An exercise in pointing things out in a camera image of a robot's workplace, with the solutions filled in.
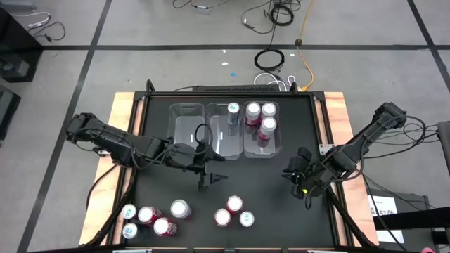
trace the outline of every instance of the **white cable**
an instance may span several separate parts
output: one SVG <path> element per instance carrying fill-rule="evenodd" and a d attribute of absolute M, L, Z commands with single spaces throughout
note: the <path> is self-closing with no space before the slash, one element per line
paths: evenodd
<path fill-rule="evenodd" d="M 285 91 L 288 91 L 288 86 L 286 85 L 286 83 L 283 82 L 283 81 L 281 81 L 281 80 L 278 80 L 275 76 L 273 76 L 273 75 L 270 74 L 270 73 L 261 73 L 261 74 L 257 75 L 257 76 L 255 77 L 255 79 L 253 80 L 253 85 L 256 85 L 256 80 L 257 80 L 259 77 L 263 76 L 263 75 L 268 75 L 268 76 L 270 76 L 270 77 L 272 77 L 272 78 L 274 79 L 273 81 L 270 81 L 268 84 L 276 83 L 276 84 L 278 85 L 278 88 L 280 89 L 280 91 L 281 91 L 281 88 L 280 88 L 279 86 L 280 86 L 280 84 L 282 84 L 283 87 L 284 87 L 284 90 L 285 90 Z M 295 77 L 294 77 L 293 75 L 290 75 L 290 76 L 288 77 L 289 87 L 292 86 L 292 83 L 290 82 L 290 78 L 293 78 L 293 79 L 294 79 L 294 82 L 295 82 Z"/>
<path fill-rule="evenodd" d="M 31 16 L 34 16 L 34 15 L 41 15 L 41 14 L 47 15 L 47 18 L 46 18 L 45 20 L 36 22 L 36 23 L 34 23 L 34 24 L 28 24 L 28 27 L 29 27 L 29 28 L 34 28 L 34 27 L 41 27 L 41 26 L 44 25 L 47 21 L 49 21 L 49 20 L 50 20 L 50 17 L 51 17 L 50 13 L 48 13 L 48 12 L 40 12 L 40 13 L 31 13 L 31 14 L 27 14 L 27 15 L 18 15 L 18 14 L 11 14 L 11 15 L 12 15 L 13 17 L 26 18 L 26 17 L 31 17 Z"/>

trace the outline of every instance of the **clear plastic bin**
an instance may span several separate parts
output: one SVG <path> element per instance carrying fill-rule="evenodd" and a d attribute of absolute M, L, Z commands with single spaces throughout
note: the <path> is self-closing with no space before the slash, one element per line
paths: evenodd
<path fill-rule="evenodd" d="M 239 111 L 237 126 L 228 124 L 228 103 L 210 103 L 206 107 L 207 122 L 210 123 L 214 151 L 227 160 L 239 158 L 243 149 L 242 105 Z"/>
<path fill-rule="evenodd" d="M 280 131 L 280 107 L 277 103 L 272 101 L 251 101 L 259 103 L 259 106 L 262 106 L 265 103 L 273 103 L 276 107 L 276 114 L 274 115 L 274 119 L 277 123 L 275 132 L 273 136 L 267 140 L 262 141 L 258 137 L 258 129 L 259 124 L 257 126 L 248 126 L 246 123 L 242 123 L 243 127 L 243 136 L 244 136 L 244 154 L 249 158 L 272 158 L 281 150 L 281 131 Z M 245 118 L 245 109 L 247 105 L 251 102 L 246 102 L 242 108 L 242 118 Z"/>
<path fill-rule="evenodd" d="M 169 108 L 169 130 L 167 137 L 173 137 L 174 143 L 185 143 L 197 148 L 195 129 L 205 123 L 205 106 L 197 103 L 173 104 Z M 197 133 L 198 140 L 205 138 L 205 128 Z"/>

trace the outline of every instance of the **concrete floor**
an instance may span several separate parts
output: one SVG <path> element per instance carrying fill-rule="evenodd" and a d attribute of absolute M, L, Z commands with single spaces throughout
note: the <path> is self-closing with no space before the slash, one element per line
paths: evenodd
<path fill-rule="evenodd" d="M 212 5 L 220 0 L 195 0 Z M 264 3 L 237 1 L 201 15 L 187 6 L 172 8 L 165 0 L 113 0 L 99 45 L 267 44 L 270 34 L 258 35 L 240 24 L 245 9 Z M 450 2 L 415 0 L 435 44 L 449 45 Z M 65 24 L 60 45 L 89 45 L 105 0 L 41 0 L 38 11 L 48 11 Z M 292 44 L 309 5 L 295 13 L 291 26 L 277 27 L 274 44 Z M 270 28 L 261 10 L 247 21 L 256 29 Z M 18 18 L 26 25 L 34 19 Z M 59 36 L 58 28 L 49 34 Z M 306 44 L 426 45 L 406 0 L 320 0 L 307 21 Z M 108 120 L 117 91 L 143 90 L 152 79 L 158 91 L 191 85 L 251 84 L 260 71 L 253 65 L 257 50 L 95 51 L 75 112 L 93 112 Z M 34 81 L 7 84 L 22 96 L 9 133 L 0 148 L 0 248 L 17 251 L 49 160 L 55 147 L 86 51 L 45 51 Z M 309 74 L 294 50 L 285 50 L 280 76 L 293 74 L 297 83 Z M 450 51 L 439 51 L 450 66 Z M 385 101 L 410 115 L 436 124 L 450 119 L 450 93 L 429 50 L 424 51 L 304 51 L 315 74 L 311 90 L 342 91 L 354 132 Z M 269 58 L 263 59 L 270 65 Z M 392 140 L 407 142 L 407 138 Z M 374 145 L 372 154 L 398 147 Z M 86 194 L 98 158 L 64 143 L 28 251 L 76 247 L 82 229 Z M 449 206 L 449 172 L 439 143 L 422 144 L 407 153 L 368 160 L 365 173 L 390 190 L 427 195 L 437 207 Z"/>

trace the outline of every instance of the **can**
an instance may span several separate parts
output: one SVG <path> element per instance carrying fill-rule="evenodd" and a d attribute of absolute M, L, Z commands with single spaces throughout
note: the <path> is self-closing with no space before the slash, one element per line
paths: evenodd
<path fill-rule="evenodd" d="M 170 206 L 170 212 L 175 218 L 189 219 L 191 217 L 191 207 L 184 200 L 175 200 Z"/>
<path fill-rule="evenodd" d="M 237 126 L 239 123 L 240 106 L 237 103 L 228 104 L 228 124 L 230 126 Z"/>
<path fill-rule="evenodd" d="M 226 227 L 231 221 L 231 214 L 226 209 L 219 209 L 214 214 L 214 220 L 219 227 Z"/>
<path fill-rule="evenodd" d="M 276 114 L 276 107 L 273 103 L 265 103 L 261 108 L 261 120 L 266 117 L 273 117 Z"/>
<path fill-rule="evenodd" d="M 261 107 L 259 106 L 259 103 L 249 103 L 245 109 L 245 123 L 250 126 L 258 124 L 260 112 Z"/>
<path fill-rule="evenodd" d="M 140 222 L 150 225 L 162 217 L 161 210 L 154 207 L 142 207 L 138 212 Z"/>
<path fill-rule="evenodd" d="M 136 216 L 136 207 L 133 204 L 126 204 L 122 209 L 124 219 L 133 219 Z"/>
<path fill-rule="evenodd" d="M 240 214 L 239 221 L 242 226 L 248 228 L 255 222 L 255 217 L 251 212 L 245 211 L 242 214 Z"/>
<path fill-rule="evenodd" d="M 125 239 L 139 238 L 144 234 L 144 230 L 141 226 L 137 226 L 135 223 L 127 223 L 122 229 L 122 236 Z"/>
<path fill-rule="evenodd" d="M 276 121 L 273 117 L 266 117 L 262 120 L 259 127 L 259 137 L 263 140 L 269 140 L 276 129 Z"/>
<path fill-rule="evenodd" d="M 174 236 L 177 230 L 177 226 L 168 218 L 159 218 L 155 221 L 153 230 L 158 236 Z"/>
<path fill-rule="evenodd" d="M 231 215 L 237 214 L 242 209 L 243 201 L 240 197 L 234 195 L 228 198 L 226 209 Z"/>

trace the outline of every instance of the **paper sign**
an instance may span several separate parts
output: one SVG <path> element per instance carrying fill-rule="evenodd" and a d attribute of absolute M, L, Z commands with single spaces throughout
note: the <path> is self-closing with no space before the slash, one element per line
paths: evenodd
<path fill-rule="evenodd" d="M 373 205 L 371 196 L 367 197 L 368 202 L 371 204 L 372 216 L 377 216 L 377 212 L 375 211 L 375 206 Z M 395 199 L 393 197 L 373 196 L 373 199 L 375 200 L 378 212 L 380 213 L 381 216 L 397 213 L 397 207 L 395 206 Z M 391 231 L 391 232 L 400 243 L 405 243 L 401 231 Z M 377 231 L 377 236 L 378 240 L 381 242 L 395 243 L 394 238 L 392 238 L 392 236 L 387 231 Z"/>

